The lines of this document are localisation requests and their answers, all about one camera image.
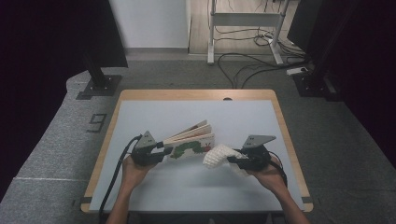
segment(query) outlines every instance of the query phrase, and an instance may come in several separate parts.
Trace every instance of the gray carpet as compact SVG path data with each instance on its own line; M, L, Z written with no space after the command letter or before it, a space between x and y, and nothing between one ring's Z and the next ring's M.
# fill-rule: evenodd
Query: gray carpet
M251 64L233 60L231 74ZM230 89L227 78L205 60L129 61L105 68L122 75L113 97L75 100L90 77L68 80L68 93L51 125L12 181L0 204L0 223L97 223L79 210L115 104L126 89ZM246 89L276 92L311 197L312 223L396 223L396 171L344 103L301 98L285 71L252 78ZM106 114L101 132L90 124Z

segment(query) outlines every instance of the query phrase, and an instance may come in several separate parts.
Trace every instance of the wrist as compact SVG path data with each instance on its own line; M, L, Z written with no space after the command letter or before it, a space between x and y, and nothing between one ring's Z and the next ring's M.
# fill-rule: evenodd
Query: wrist
M271 192L273 192L278 199L290 197L289 190L285 185L277 186L271 189Z
M121 184L120 186L120 192L119 195L125 196L125 197L130 197L132 194L132 191L134 190L134 186L128 186Z

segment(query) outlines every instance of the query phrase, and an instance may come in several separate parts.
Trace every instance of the white crumpled object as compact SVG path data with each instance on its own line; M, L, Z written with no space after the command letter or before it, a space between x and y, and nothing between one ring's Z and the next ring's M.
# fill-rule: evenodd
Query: white crumpled object
M233 150L230 147L227 147L223 144L220 144L216 147L213 147L210 151L208 151L204 157L204 166L209 169L216 168L221 166L224 162L227 161L227 157L235 156L237 159L245 159L246 156ZM238 167L235 163L229 163L231 169L241 176L248 176L249 174Z

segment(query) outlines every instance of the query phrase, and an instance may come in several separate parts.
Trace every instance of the floor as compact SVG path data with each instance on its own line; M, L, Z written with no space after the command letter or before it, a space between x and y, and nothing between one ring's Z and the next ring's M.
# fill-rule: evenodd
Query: floor
M271 0L218 0L217 12L244 12L244 13L272 13L278 12L284 6L284 1L271 1ZM280 32L281 40L288 46L294 47L287 39L289 28L295 10L299 1L290 1L286 17ZM210 14L211 1L191 1L191 39L190 39L190 53L191 54L205 54L207 53L207 41L209 37L209 21L208 15ZM234 32L239 30L250 29L248 31L236 32L230 34L223 34L226 32ZM268 47L257 46L251 37L257 35L258 27L216 27L214 38L235 38L245 40L231 40L221 39L215 41L215 52L238 52L249 54L271 54ZM260 35L272 32L273 27L261 27ZM259 44L266 44L266 41L259 40Z
M0 223L98 222L79 204L122 90L231 88L203 55L152 51L127 59L129 68L103 69L122 75L113 97L76 100L87 72L67 81L62 106L0 203ZM248 64L235 57L222 62L229 76ZM254 71L242 72L239 83ZM396 170L343 102L300 97L284 69L259 73L245 88L276 92L314 203L306 213L312 223L396 223ZM90 124L94 114L107 114L99 133L87 132L97 128Z

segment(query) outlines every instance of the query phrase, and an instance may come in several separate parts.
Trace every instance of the black curtain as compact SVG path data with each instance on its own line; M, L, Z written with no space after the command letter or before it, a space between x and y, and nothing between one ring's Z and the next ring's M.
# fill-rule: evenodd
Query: black curtain
M46 131L66 94L66 80L100 67L127 67L107 0L0 2L1 188Z
M396 6L361 0L332 54L342 98L396 167Z

